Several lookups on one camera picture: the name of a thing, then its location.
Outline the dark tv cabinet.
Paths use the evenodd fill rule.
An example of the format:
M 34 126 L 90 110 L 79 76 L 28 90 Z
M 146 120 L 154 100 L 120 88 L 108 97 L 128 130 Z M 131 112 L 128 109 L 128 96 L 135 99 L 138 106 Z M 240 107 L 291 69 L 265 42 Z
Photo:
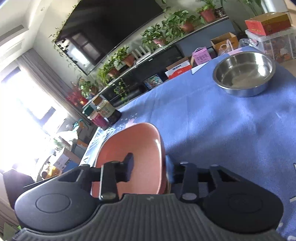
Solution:
M 198 47 L 211 48 L 211 39 L 227 32 L 235 32 L 228 17 L 204 25 L 165 47 L 156 49 L 140 63 L 127 68 L 118 78 L 99 91 L 98 95 L 107 99 L 115 107 L 123 105 L 149 90 L 144 82 L 150 77 L 158 75 L 165 82 L 168 79 L 165 74 L 168 66 L 191 56 Z

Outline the wall television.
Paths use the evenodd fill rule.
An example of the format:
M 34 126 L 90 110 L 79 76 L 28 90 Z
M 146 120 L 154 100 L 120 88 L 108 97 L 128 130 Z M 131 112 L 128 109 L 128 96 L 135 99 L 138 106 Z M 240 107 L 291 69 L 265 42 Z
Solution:
M 53 42 L 60 55 L 88 75 L 114 48 L 162 11 L 156 1 L 79 1 Z

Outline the white router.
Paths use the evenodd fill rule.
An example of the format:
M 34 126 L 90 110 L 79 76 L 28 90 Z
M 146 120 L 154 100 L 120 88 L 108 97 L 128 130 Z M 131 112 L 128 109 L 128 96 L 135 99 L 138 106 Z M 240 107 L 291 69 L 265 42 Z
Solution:
M 144 48 L 142 46 L 138 46 L 134 50 L 132 50 L 132 55 L 135 57 L 137 62 L 143 61 L 149 56 L 151 56 L 152 52 L 149 48 Z

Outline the open brown cardboard box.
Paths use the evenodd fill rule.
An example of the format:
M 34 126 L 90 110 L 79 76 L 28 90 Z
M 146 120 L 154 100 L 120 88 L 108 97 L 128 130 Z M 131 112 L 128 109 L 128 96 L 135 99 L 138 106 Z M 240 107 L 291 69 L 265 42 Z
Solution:
M 233 51 L 238 48 L 239 41 L 231 32 L 225 33 L 219 37 L 211 39 L 211 44 L 214 50 L 217 52 L 218 56 Z

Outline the pink carton box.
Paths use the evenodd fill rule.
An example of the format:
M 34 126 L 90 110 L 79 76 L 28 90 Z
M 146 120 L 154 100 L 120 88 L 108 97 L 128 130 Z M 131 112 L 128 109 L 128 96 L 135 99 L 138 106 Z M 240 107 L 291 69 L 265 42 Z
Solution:
M 208 61 L 212 60 L 208 50 L 206 47 L 199 47 L 193 53 L 191 57 L 191 65 L 193 66 L 194 63 L 196 65 L 201 65 L 207 63 Z

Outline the grey curtain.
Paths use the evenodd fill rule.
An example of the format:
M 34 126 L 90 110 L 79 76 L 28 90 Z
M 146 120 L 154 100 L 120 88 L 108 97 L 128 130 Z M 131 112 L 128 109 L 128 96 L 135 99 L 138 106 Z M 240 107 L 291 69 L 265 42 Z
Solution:
M 91 124 L 91 121 L 82 114 L 81 109 L 67 99 L 67 95 L 72 92 L 72 89 L 33 48 L 18 57 L 16 63 L 22 70 L 27 71 L 36 84 L 55 99 L 57 104 L 67 110 L 69 116 L 75 120 L 82 119 L 87 124 Z

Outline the blue patterned tablecloth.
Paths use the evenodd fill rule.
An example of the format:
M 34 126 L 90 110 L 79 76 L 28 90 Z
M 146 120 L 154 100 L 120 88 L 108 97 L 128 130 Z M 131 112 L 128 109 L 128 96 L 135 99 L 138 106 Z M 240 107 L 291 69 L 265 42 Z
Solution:
M 277 65 L 267 90 L 235 97 L 212 77 L 223 59 L 187 71 L 123 106 L 121 119 L 110 130 L 96 131 L 81 162 L 93 165 L 113 134 L 152 123 L 173 160 L 202 168 L 217 164 L 276 194 L 284 205 L 277 230 L 295 240 L 295 77 Z

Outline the pink spice shaker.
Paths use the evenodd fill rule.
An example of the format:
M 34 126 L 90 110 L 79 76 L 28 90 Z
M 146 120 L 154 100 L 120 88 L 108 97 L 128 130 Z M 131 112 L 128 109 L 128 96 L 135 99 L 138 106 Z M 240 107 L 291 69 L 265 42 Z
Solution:
M 104 119 L 104 117 L 96 111 L 92 106 L 88 106 L 83 109 L 82 113 L 87 116 L 95 125 L 100 127 L 103 130 L 107 130 L 109 128 L 108 122 Z

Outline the clear plastic storage bin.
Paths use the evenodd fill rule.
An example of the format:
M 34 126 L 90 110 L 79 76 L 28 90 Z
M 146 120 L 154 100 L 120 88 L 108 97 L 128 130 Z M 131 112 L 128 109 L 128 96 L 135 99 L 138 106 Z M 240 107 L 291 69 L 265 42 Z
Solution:
M 250 44 L 278 63 L 295 59 L 295 27 L 261 36 L 245 30 Z

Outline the stainless steel bowl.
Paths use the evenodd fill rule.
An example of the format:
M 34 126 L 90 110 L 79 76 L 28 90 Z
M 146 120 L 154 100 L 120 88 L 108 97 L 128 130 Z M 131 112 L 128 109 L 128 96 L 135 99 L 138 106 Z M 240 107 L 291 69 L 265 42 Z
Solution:
M 213 80 L 230 95 L 252 97 L 268 88 L 275 70 L 275 61 L 267 55 L 246 51 L 222 60 L 213 71 Z

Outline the potted plant terracotta pot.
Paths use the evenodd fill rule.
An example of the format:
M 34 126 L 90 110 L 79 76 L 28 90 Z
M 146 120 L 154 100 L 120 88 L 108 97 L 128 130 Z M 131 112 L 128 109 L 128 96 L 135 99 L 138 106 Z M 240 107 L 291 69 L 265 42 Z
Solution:
M 115 52 L 114 58 L 118 65 L 121 63 L 125 63 L 128 67 L 132 67 L 134 65 L 135 57 L 132 53 L 128 52 L 128 49 L 128 46 L 123 46 Z

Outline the red cardboard box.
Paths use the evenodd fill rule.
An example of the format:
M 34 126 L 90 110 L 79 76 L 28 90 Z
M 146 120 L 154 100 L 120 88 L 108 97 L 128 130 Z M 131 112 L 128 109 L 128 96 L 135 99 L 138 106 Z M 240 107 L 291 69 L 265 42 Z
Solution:
M 292 26 L 288 15 L 286 13 L 278 12 L 255 16 L 254 18 L 245 20 L 245 24 L 249 32 L 261 36 L 269 36 Z

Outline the red flower plant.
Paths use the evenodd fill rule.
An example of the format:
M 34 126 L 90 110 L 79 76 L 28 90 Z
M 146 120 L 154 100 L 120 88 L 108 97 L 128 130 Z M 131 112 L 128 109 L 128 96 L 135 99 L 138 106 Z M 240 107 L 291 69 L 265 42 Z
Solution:
M 72 103 L 74 106 L 78 108 L 82 108 L 88 100 L 81 94 L 81 90 L 79 89 L 77 84 L 71 83 L 71 90 L 68 92 L 66 96 L 67 101 Z

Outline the potted plant red pot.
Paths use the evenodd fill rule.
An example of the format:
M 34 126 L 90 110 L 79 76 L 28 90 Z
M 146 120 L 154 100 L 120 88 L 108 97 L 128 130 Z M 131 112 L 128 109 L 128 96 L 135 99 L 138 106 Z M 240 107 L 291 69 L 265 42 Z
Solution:
M 215 4 L 212 0 L 200 0 L 203 6 L 196 9 L 196 12 L 207 22 L 211 23 L 216 20 Z

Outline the pink square bowl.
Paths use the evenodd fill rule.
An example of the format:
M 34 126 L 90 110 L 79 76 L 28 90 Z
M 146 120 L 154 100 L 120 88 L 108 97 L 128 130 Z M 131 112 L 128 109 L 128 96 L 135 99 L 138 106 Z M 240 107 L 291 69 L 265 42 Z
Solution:
M 109 161 L 122 161 L 133 153 L 134 166 L 129 182 L 117 184 L 118 193 L 164 194 L 167 178 L 165 148 L 158 129 L 151 123 L 138 123 L 110 137 L 98 153 L 95 167 Z

